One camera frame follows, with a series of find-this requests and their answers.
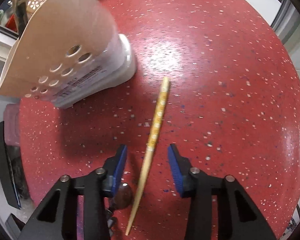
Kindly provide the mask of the dark spoon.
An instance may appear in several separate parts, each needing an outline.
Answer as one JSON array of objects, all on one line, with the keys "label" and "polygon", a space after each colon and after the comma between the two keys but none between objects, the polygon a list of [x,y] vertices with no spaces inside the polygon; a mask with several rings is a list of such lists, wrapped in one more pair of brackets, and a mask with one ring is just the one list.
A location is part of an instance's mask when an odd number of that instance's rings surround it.
[{"label": "dark spoon", "polygon": [[130,206],[133,202],[133,191],[127,183],[121,183],[115,196],[109,200],[109,207],[107,208],[107,224],[111,229],[116,223],[117,218],[114,213],[117,210],[123,210]]}]

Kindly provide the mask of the patterned chopstick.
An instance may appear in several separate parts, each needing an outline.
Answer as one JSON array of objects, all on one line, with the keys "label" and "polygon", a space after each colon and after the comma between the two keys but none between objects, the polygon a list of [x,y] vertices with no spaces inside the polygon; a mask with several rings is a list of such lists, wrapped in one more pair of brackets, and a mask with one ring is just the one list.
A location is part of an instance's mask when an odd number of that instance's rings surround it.
[{"label": "patterned chopstick", "polygon": [[155,112],[153,116],[153,122],[151,125],[151,130],[149,133],[146,150],[145,150],[145,156],[143,159],[139,181],[138,181],[138,187],[136,189],[135,197],[133,206],[130,212],[130,217],[127,223],[125,235],[128,236],[130,233],[130,230],[132,228],[134,219],[136,217],[136,213],[138,211],[140,201],[143,195],[143,191],[146,186],[147,178],[149,175],[149,171],[151,169],[152,159],[154,155],[154,150],[157,144],[157,140],[160,134],[160,128],[164,116],[164,111],[168,99],[168,91],[170,88],[170,79],[168,77],[164,77],[161,83],[160,87],[160,93],[159,97],[157,99],[157,104],[155,107]]}]

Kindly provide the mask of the black chair seat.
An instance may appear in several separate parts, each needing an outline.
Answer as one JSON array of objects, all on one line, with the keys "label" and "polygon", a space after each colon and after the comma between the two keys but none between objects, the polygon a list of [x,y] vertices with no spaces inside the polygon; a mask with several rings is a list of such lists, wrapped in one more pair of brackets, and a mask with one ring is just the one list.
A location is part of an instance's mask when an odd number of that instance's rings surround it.
[{"label": "black chair seat", "polygon": [[21,203],[15,186],[13,170],[4,138],[4,122],[0,122],[0,183],[7,203],[20,210]]}]

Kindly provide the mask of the pink plastic stool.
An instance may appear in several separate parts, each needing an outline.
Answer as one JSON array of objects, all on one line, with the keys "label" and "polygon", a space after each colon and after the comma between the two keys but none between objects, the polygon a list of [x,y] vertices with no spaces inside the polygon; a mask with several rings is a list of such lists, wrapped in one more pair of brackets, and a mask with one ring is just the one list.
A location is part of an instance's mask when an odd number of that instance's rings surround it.
[{"label": "pink plastic stool", "polygon": [[20,146],[19,104],[7,104],[3,113],[4,139],[8,146]]}]

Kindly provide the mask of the beige utensil holder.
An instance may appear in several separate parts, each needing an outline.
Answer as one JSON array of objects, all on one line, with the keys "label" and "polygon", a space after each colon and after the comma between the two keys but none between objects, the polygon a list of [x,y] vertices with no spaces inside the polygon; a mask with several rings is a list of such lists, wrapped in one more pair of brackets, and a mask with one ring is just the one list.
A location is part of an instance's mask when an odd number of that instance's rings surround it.
[{"label": "beige utensil holder", "polygon": [[98,0],[46,0],[9,52],[0,96],[69,108],[127,82],[136,69],[130,42]]}]

